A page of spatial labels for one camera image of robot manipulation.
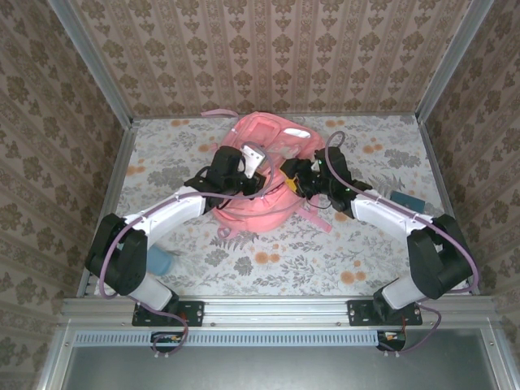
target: pink backpack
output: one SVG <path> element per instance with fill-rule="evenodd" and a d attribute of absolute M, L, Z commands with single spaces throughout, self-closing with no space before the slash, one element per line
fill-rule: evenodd
<path fill-rule="evenodd" d="M 280 166 L 288 158 L 312 158 L 314 151 L 322 149 L 322 137 L 309 128 L 290 120 L 263 112 L 254 112 L 242 118 L 224 137 L 222 145 L 239 149 L 244 142 L 254 141 L 262 145 L 275 163 L 276 172 L 272 190 L 263 198 L 232 200 L 222 210 L 213 209 L 215 218 L 222 224 L 219 236 L 232 238 L 239 231 L 268 232 L 277 228 L 294 212 L 318 224 L 329 232 L 331 226 L 317 216 L 318 209 L 302 208 L 305 199 L 298 197 L 285 184 Z M 269 164 L 260 166 L 260 171 L 269 177 Z"/>

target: pink strap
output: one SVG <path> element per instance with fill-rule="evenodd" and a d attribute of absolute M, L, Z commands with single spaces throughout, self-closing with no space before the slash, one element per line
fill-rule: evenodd
<path fill-rule="evenodd" d="M 235 238 L 238 236 L 239 231 L 236 229 L 231 229 L 230 227 L 221 226 L 217 229 L 217 236 L 220 239 L 225 240 L 227 238 Z"/>
<path fill-rule="evenodd" d="M 318 195 L 314 196 L 309 202 L 311 202 L 313 205 L 317 205 L 319 203 Z M 302 218 L 307 219 L 309 222 L 318 226 L 324 232 L 326 232 L 326 233 L 331 232 L 332 225 L 327 223 L 323 218 L 320 218 L 318 216 L 318 209 L 316 207 L 310 207 L 310 210 L 306 210 L 303 207 L 300 207 L 299 209 L 296 210 L 296 212 Z"/>
<path fill-rule="evenodd" d="M 216 110 L 209 110 L 201 112 L 201 116 L 208 118 L 211 116 L 216 115 L 226 115 L 226 116 L 233 116 L 235 118 L 238 118 L 238 114 L 233 110 L 226 110 L 225 108 L 217 108 Z"/>

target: vent grille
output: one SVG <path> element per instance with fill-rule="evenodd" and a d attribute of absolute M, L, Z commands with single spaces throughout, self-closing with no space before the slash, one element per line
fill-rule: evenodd
<path fill-rule="evenodd" d="M 151 331 L 78 331 L 74 346 L 151 346 Z M 372 346 L 377 331 L 202 331 L 189 333 L 186 345 L 227 347 Z"/>

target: floral tablecloth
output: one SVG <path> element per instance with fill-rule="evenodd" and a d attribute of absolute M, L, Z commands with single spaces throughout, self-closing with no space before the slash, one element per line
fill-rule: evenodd
<path fill-rule="evenodd" d="M 347 134 L 341 147 L 353 178 L 382 194 L 392 190 L 427 202 L 426 213 L 442 214 L 440 197 L 418 125 L 407 116 L 294 116 L 323 138 Z M 171 195 L 208 165 L 211 145 L 237 119 L 152 119 L 138 130 L 118 215 L 143 210 Z M 328 204 L 320 200 L 321 206 Z M 404 244 L 378 228 L 320 210 L 330 233 L 293 215 L 268 233 L 242 232 L 223 240 L 212 214 L 188 221 L 159 242 L 177 254 L 161 281 L 180 295 L 315 296 L 371 295 L 408 270 Z"/>

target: damask wallpaper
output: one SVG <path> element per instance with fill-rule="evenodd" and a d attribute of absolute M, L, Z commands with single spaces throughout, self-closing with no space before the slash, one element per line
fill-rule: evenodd
<path fill-rule="evenodd" d="M 411 112 L 470 0 L 71 0 L 132 113 Z"/>
<path fill-rule="evenodd" d="M 427 127 L 520 362 L 520 3 L 495 1 Z"/>
<path fill-rule="evenodd" d="M 0 388 L 31 388 L 76 294 L 122 129 L 45 0 L 0 2 Z"/>

